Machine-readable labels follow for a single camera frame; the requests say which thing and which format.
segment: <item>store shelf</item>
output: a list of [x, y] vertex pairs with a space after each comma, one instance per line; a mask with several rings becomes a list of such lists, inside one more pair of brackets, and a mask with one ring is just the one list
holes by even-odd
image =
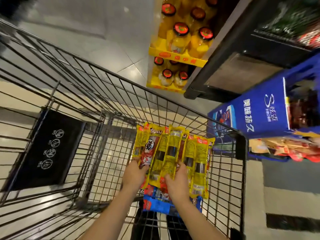
[[169, 87], [162, 86], [157, 76], [152, 76], [151, 83], [147, 82], [146, 86], [149, 88], [157, 88], [157, 89], [162, 89], [162, 90], [171, 91], [171, 92], [178, 92], [181, 94], [185, 93], [184, 90], [177, 88], [173, 83]]
[[169, 52], [166, 49], [166, 39], [158, 38], [157, 41], [154, 43], [154, 47], [149, 47], [149, 55], [150, 56], [160, 56], [164, 59], [168, 60], [175, 60], [181, 63], [194, 65], [197, 67], [204, 67], [207, 63], [207, 60], [201, 60], [194, 57], [191, 57], [186, 50], [183, 54], [177, 54], [174, 52]]

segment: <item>jar lid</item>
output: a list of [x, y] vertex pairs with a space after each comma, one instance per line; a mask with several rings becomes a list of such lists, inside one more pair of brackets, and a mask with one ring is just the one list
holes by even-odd
[[185, 71], [181, 71], [181, 72], [179, 72], [179, 78], [181, 80], [187, 80], [189, 78], [189, 76]]
[[180, 62], [178, 61], [175, 61], [175, 60], [170, 60], [169, 61], [171, 65], [175, 66], [175, 65], [178, 65]]
[[189, 33], [189, 27], [185, 23], [177, 22], [173, 26], [173, 31], [178, 36], [186, 36]]
[[205, 0], [205, 2], [211, 8], [216, 7], [218, 4], [218, 0]]
[[172, 77], [172, 71], [170, 69], [164, 69], [162, 71], [162, 76], [166, 79], [169, 79]]
[[206, 12], [201, 7], [194, 7], [191, 9], [190, 16], [197, 21], [203, 21], [206, 18]]
[[207, 41], [212, 40], [214, 38], [212, 30], [208, 27], [199, 28], [198, 34], [202, 39]]
[[161, 13], [167, 17], [172, 17], [176, 14], [176, 7], [170, 3], [162, 4]]
[[159, 56], [155, 56], [155, 57], [154, 57], [154, 64], [155, 64], [156, 66], [162, 66], [164, 62], [165, 62], [165, 61], [163, 60], [162, 57], [159, 57]]

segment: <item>yellow cardboard tray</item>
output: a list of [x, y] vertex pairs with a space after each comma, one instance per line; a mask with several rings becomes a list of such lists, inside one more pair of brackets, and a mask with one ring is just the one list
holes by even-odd
[[164, 59], [175, 60], [181, 63], [194, 65], [197, 67], [204, 67], [207, 63], [207, 60], [201, 60], [189, 56], [188, 51], [186, 50], [183, 54], [177, 54], [174, 52], [169, 52], [166, 49], [166, 40], [158, 38], [157, 41], [149, 47], [150, 56], [160, 56]]
[[182, 89], [177, 88], [173, 83], [169, 87], [162, 86], [159, 82], [159, 78], [157, 76], [152, 76], [151, 83], [146, 83], [146, 86], [149, 88], [158, 88], [170, 92], [178, 92], [184, 94], [185, 91]]

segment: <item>letter s logo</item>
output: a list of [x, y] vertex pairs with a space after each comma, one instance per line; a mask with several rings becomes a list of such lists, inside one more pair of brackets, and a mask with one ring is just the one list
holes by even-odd
[[275, 98], [273, 96], [273, 94], [271, 94], [270, 96], [265, 95], [264, 96], [264, 104], [266, 105], [267, 108], [270, 107], [271, 104], [275, 103]]

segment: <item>white circular icon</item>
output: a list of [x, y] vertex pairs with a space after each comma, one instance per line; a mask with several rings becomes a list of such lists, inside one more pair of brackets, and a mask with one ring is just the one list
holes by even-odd
[[50, 145], [55, 148], [58, 147], [60, 145], [60, 139], [54, 139], [51, 141]]
[[47, 157], [53, 157], [56, 154], [56, 149], [49, 149], [46, 153]]
[[64, 135], [64, 131], [62, 129], [59, 129], [56, 131], [56, 138], [61, 138]]
[[42, 169], [48, 169], [52, 166], [53, 161], [51, 159], [46, 159], [42, 162], [41, 168]]

